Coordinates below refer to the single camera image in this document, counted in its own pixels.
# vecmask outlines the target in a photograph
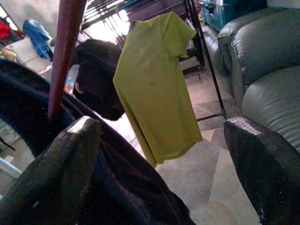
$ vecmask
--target floor tile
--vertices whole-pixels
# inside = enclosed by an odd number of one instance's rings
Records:
[[[209,200],[218,154],[218,146],[203,140],[184,156],[166,160],[158,173],[168,187],[193,210]]]
[[[223,149],[228,149],[225,138],[224,138],[224,129],[216,129],[211,142],[217,146],[220,146]]]
[[[211,142],[212,137],[214,135],[215,129],[212,130],[204,130],[201,131],[201,135],[204,139],[206,139],[207,141]]]

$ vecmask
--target red cloth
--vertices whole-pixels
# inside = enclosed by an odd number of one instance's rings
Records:
[[[0,40],[11,36],[10,27],[0,20]]]

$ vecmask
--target sofa cushion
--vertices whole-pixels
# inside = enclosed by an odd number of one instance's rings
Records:
[[[273,71],[300,65],[300,9],[288,9],[243,26],[232,46],[246,85]]]
[[[213,67],[218,71],[221,76],[229,76],[228,70],[224,67],[223,58],[219,48],[218,31],[209,25],[202,27],[204,39],[209,50],[210,58]]]
[[[247,89],[243,113],[280,133],[300,152],[300,66],[267,74]]]
[[[275,8],[275,7],[264,8],[230,21],[222,28],[222,30],[218,35],[220,46],[230,45],[234,35],[239,31],[240,28],[242,28],[246,24],[251,23],[260,18],[266,17],[268,15],[281,12],[283,10],[287,10],[287,9]]]

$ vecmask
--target red pole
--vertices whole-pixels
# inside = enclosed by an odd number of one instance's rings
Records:
[[[60,0],[48,107],[50,124],[57,119],[60,113],[70,56],[75,47],[85,4],[86,0]]]

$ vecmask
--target white wall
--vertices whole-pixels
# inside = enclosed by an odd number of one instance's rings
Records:
[[[267,0],[268,7],[300,8],[300,0]]]
[[[22,29],[24,20],[31,18],[42,23],[54,38],[59,10],[59,0],[0,0],[1,5]]]

